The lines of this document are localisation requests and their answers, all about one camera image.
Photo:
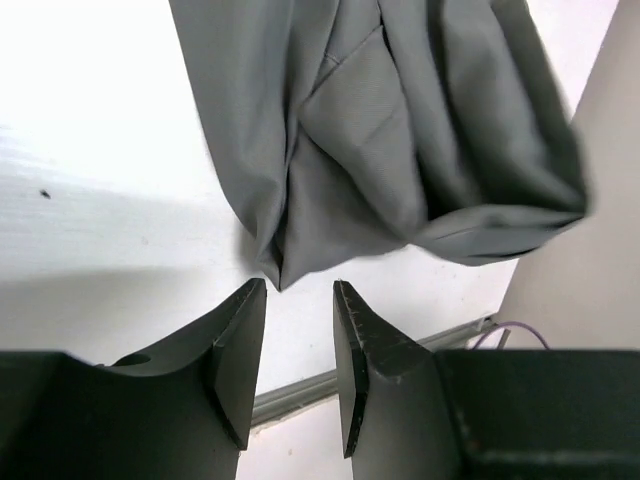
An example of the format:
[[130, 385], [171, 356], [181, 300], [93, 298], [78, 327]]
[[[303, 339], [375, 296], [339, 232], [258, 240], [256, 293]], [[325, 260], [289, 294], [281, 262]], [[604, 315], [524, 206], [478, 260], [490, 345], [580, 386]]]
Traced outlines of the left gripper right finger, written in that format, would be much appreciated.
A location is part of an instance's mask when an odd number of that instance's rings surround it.
[[357, 479], [635, 479], [633, 350], [430, 351], [333, 285], [344, 455]]

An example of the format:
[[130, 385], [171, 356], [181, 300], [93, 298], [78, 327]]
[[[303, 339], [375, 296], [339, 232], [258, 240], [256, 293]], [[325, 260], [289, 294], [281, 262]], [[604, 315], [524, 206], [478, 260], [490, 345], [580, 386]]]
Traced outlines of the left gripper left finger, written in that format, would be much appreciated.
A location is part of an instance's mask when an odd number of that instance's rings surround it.
[[253, 278], [111, 366], [1, 355], [5, 479], [231, 479], [247, 448], [266, 317]]

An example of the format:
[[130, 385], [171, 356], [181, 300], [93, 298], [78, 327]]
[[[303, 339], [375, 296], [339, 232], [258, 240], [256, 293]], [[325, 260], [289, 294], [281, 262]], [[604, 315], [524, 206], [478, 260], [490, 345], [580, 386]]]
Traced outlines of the grey pleated skirt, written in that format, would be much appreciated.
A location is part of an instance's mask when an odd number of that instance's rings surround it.
[[480, 266], [589, 207], [523, 1], [174, 1], [221, 188], [278, 289], [408, 245]]

